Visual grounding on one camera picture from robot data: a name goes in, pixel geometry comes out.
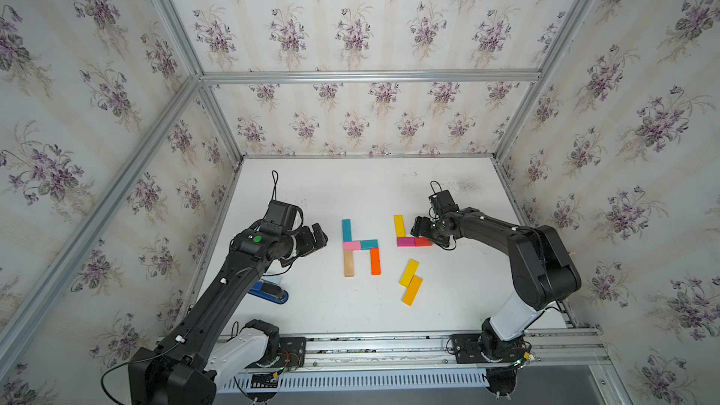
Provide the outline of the red block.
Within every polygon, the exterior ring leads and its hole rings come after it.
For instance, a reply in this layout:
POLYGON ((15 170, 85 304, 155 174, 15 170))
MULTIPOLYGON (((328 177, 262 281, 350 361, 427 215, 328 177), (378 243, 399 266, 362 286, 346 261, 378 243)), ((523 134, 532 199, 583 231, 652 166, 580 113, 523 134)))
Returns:
POLYGON ((425 237, 418 237, 414 240, 414 245, 416 247, 432 247, 433 243, 425 237))

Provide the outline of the yellow block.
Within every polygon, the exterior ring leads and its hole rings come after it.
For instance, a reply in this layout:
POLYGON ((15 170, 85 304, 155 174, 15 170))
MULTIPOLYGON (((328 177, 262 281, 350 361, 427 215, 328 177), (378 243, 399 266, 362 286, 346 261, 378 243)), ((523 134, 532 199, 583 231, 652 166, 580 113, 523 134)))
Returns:
POLYGON ((417 268, 419 266, 419 262, 416 260, 411 259, 408 264, 406 265, 400 279, 399 284, 404 287, 408 288, 416 275, 417 268))
POLYGON ((397 238, 405 238, 407 236, 403 215, 394 216, 394 225, 397 238))

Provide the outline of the magenta block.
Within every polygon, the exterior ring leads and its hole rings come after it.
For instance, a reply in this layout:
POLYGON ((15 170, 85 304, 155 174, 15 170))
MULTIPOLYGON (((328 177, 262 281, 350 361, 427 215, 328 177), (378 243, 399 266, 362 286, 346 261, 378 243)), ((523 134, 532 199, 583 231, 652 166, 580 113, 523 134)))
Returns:
POLYGON ((398 237, 397 245, 399 247, 414 247, 416 245, 416 239, 414 237, 398 237))

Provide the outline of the long teal block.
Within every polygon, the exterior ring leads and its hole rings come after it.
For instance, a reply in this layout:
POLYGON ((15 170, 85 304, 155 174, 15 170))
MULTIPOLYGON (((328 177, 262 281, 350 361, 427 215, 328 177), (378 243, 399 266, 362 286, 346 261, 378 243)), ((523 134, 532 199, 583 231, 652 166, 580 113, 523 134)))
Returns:
POLYGON ((353 242, 353 236, 352 236, 352 224, 350 219, 343 219, 341 221, 342 225, 342 241, 344 243, 353 242))

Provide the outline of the natural wood block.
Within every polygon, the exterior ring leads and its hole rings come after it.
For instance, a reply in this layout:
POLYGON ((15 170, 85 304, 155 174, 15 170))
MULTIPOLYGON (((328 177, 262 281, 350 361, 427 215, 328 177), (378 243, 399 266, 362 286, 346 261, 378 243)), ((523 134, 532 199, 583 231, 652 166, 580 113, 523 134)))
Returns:
POLYGON ((345 278, 354 276, 354 252, 352 250, 343 251, 343 275, 345 278))

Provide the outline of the pink block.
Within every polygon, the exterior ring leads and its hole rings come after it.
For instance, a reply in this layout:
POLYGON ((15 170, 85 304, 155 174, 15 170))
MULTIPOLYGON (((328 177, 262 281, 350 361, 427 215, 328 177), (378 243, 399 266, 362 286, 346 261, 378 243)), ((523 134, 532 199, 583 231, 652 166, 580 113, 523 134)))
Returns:
POLYGON ((343 250, 344 250, 344 251, 361 251, 361 250, 362 250, 362 243, 361 243, 360 241, 344 242, 344 243, 343 243, 343 250))

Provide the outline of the short teal block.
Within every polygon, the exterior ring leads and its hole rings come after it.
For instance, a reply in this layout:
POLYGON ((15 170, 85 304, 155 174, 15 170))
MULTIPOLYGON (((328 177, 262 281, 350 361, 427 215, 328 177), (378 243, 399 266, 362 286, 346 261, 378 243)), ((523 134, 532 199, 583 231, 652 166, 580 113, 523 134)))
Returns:
POLYGON ((372 251, 373 249, 379 248, 379 243, 376 239, 363 240, 360 242, 360 247, 361 247, 362 251, 372 251))

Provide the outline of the amber orange block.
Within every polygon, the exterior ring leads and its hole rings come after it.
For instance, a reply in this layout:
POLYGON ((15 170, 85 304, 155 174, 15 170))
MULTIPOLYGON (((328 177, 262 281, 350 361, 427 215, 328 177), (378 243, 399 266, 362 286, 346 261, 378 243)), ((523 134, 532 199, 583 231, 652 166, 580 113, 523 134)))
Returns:
POLYGON ((408 307, 412 307, 414 300, 416 300, 416 296, 419 292, 419 289, 423 283, 423 279, 418 276, 413 276, 411 278, 411 281, 406 288, 405 294, 402 297, 401 301, 403 304, 405 304, 408 307))

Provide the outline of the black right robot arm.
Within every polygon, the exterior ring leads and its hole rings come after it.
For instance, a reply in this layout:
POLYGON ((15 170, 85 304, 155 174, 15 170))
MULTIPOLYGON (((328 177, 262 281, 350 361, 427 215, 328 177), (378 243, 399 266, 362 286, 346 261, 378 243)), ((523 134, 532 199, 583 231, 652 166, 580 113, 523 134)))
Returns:
POLYGON ((476 343, 460 348, 489 363, 510 363, 527 350, 526 331, 554 304, 581 289, 579 270, 558 231, 548 225, 513 224, 475 208, 453 208, 438 217, 417 217, 411 234, 447 249, 469 240, 505 256, 510 296, 482 326, 476 343))

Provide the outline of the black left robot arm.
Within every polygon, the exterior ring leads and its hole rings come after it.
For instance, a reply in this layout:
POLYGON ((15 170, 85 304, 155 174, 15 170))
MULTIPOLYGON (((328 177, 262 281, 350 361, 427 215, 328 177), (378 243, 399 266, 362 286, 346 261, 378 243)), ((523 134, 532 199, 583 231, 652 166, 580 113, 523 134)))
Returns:
POLYGON ((213 350, 243 298, 275 261, 291 266, 327 245, 318 223, 305 225, 301 208, 272 200, 265 215, 237 234, 224 264, 185 318, 154 349, 140 348, 127 366, 133 404, 210 404, 219 384, 240 369, 277 354, 279 330, 251 321, 231 342, 230 365, 212 365, 213 350))

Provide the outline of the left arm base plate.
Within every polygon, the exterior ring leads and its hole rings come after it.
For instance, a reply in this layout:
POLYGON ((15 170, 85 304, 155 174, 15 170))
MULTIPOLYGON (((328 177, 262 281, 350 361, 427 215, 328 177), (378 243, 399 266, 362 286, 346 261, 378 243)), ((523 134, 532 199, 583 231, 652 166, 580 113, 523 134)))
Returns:
POLYGON ((307 352, 305 337, 280 337, 270 340, 264 357, 247 366, 248 369, 297 369, 305 365, 307 352))

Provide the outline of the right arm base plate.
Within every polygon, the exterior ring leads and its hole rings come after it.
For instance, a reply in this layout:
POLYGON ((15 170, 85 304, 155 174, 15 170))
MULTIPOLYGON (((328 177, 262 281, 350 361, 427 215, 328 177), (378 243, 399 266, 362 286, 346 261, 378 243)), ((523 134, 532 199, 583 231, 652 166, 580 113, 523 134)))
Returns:
POLYGON ((530 348, 523 337, 503 341, 486 333, 455 334, 446 343, 446 352, 458 364, 523 364, 530 348))

